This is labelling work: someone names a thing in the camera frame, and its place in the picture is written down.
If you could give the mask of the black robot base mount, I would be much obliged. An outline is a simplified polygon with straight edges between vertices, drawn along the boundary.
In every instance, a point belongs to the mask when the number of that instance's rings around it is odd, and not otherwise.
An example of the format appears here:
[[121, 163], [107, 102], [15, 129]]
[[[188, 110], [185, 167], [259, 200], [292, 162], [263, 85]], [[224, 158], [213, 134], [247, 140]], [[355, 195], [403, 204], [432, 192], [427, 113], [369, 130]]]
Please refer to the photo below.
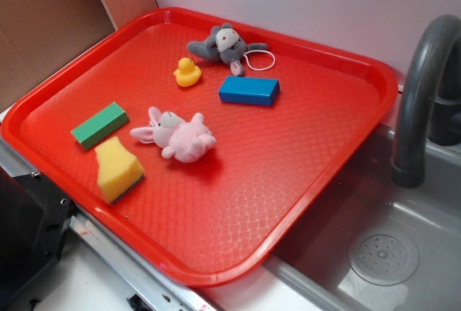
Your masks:
[[61, 258], [73, 202], [43, 174], [1, 170], [1, 304]]

